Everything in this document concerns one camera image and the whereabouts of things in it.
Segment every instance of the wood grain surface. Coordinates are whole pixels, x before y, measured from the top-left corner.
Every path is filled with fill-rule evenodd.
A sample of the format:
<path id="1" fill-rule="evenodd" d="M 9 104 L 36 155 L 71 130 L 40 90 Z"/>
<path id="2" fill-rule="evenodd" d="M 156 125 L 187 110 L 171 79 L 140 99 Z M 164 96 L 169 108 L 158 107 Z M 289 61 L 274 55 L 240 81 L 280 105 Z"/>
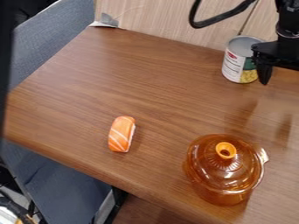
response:
<path id="1" fill-rule="evenodd" d="M 267 86 L 221 74 L 223 52 L 111 28 L 87 28 L 9 95 L 5 137 L 198 223 L 298 223 L 299 73 Z M 108 149 L 133 116 L 129 153 Z M 182 170 L 198 136 L 227 133 L 270 162 L 247 203 L 214 206 Z"/>
<path id="2" fill-rule="evenodd" d="M 193 3 L 194 0 L 98 0 L 96 19 L 101 19 L 101 13 L 107 13 L 119 21 L 122 29 L 224 50 L 227 42 L 239 34 L 255 5 L 220 23 L 193 29 L 188 22 Z M 202 1 L 197 20 L 229 11 L 238 4 L 240 0 Z"/>
<path id="3" fill-rule="evenodd" d="M 113 224 L 195 224 L 146 200 L 129 195 Z"/>

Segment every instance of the pot handle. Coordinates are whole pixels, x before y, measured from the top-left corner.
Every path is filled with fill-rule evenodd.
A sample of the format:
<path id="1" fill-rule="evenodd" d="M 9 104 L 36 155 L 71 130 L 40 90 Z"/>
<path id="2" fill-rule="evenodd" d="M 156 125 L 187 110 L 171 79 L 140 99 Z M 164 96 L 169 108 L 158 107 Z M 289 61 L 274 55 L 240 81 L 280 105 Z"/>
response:
<path id="1" fill-rule="evenodd" d="M 253 144 L 253 147 L 262 164 L 265 164 L 267 161 L 269 161 L 269 156 L 263 148 L 261 148 L 258 144 Z"/>

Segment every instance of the gray chair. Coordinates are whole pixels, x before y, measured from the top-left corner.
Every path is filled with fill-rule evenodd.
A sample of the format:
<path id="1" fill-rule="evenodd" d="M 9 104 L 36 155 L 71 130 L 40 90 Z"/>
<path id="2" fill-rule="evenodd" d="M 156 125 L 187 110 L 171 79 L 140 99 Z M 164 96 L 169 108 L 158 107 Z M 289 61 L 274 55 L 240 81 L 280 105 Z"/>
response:
<path id="1" fill-rule="evenodd" d="M 94 21 L 93 0 L 60 0 L 15 29 L 10 89 Z M 111 187 L 3 141 L 1 157 L 49 224 L 87 224 Z"/>

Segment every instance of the wall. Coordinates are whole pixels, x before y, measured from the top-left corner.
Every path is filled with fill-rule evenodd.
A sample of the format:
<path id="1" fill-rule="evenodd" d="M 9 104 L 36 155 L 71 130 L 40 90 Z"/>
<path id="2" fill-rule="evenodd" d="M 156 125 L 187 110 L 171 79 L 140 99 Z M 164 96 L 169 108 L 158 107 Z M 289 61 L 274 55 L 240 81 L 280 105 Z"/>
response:
<path id="1" fill-rule="evenodd" d="M 197 20 L 228 11 L 242 0 L 204 0 Z M 98 0 L 96 19 L 107 13 L 119 27 L 198 46 L 223 50 L 238 34 L 275 39 L 275 0 L 261 0 L 243 13 L 204 29 L 193 29 L 188 15 L 193 0 Z"/>

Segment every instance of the tin can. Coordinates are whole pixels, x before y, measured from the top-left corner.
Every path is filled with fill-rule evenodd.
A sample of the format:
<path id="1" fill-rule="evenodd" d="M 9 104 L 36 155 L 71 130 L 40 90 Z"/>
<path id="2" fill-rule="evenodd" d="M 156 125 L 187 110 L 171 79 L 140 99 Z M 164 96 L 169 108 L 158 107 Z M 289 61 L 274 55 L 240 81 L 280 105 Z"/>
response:
<path id="1" fill-rule="evenodd" d="M 247 36 L 238 36 L 229 41 L 222 65 L 223 75 L 237 83 L 256 81 L 258 74 L 251 58 L 254 54 L 251 46 L 261 42 L 260 39 Z"/>

